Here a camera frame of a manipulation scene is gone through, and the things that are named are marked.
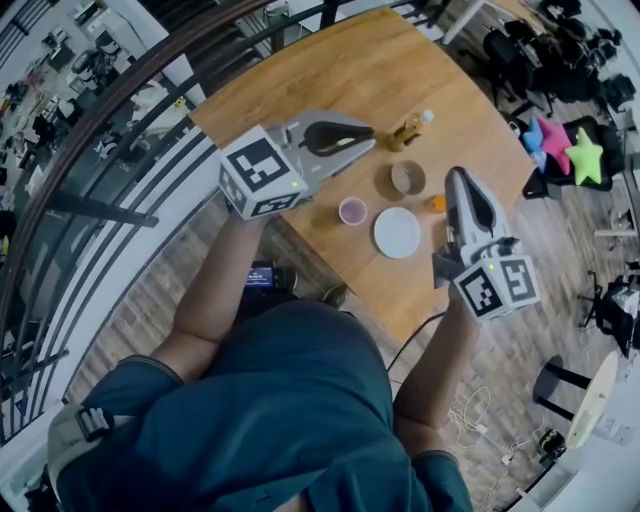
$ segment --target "pink star pillow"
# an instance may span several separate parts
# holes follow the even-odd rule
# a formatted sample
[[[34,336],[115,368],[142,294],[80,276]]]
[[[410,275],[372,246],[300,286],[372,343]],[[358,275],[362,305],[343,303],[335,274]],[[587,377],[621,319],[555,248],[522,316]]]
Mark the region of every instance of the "pink star pillow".
[[[542,135],[544,136],[542,150],[555,158],[565,176],[569,176],[571,172],[571,161],[564,150],[570,148],[572,144],[567,136],[566,130],[563,126],[558,126],[544,119],[538,119],[538,121],[540,122]]]

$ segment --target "cushion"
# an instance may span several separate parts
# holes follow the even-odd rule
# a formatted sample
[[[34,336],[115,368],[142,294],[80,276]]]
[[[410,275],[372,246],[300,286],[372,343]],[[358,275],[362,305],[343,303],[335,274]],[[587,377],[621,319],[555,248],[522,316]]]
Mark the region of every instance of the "cushion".
[[[547,153],[545,151],[534,151],[533,153],[529,153],[533,161],[536,163],[536,170],[541,173],[544,173],[547,168]]]
[[[582,184],[586,178],[591,178],[596,183],[602,183],[600,169],[602,146],[591,142],[583,128],[578,130],[578,145],[567,148],[565,152],[575,167],[576,185]]]
[[[529,123],[529,129],[522,134],[522,143],[524,144],[524,148],[528,153],[540,151],[542,149],[543,139],[544,136],[540,129],[540,123],[538,122],[538,119],[532,117],[531,123]]]
[[[542,149],[549,153],[560,165],[562,172],[568,176],[571,172],[571,162],[565,153],[565,149],[571,147],[571,141],[563,126],[539,119],[540,129],[544,135]]]

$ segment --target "bottle cap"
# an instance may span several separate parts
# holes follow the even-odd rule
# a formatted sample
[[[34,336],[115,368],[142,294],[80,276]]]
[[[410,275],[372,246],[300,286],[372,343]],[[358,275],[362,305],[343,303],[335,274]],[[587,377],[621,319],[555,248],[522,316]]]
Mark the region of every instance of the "bottle cap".
[[[433,122],[434,119],[434,115],[433,112],[431,110],[425,110],[424,112],[422,112],[422,122],[425,124],[429,124]]]

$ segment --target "green star pillow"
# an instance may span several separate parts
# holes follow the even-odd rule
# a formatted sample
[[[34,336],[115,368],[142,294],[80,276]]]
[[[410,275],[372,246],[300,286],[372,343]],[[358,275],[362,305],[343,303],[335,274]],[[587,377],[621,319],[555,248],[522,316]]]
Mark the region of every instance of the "green star pillow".
[[[602,182],[600,169],[602,146],[591,142],[583,128],[578,129],[578,144],[565,149],[564,152],[573,162],[576,185],[581,185],[587,178],[591,178],[598,184]]]

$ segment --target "small bottle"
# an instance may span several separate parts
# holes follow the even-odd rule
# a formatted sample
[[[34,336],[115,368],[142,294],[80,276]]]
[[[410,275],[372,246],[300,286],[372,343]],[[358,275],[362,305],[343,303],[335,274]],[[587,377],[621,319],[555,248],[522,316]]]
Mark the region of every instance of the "small bottle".
[[[425,126],[433,121],[433,112],[431,110],[425,110],[421,113],[413,113],[409,116],[409,119],[403,126],[398,128],[389,137],[389,147],[393,151],[402,151],[420,135]]]

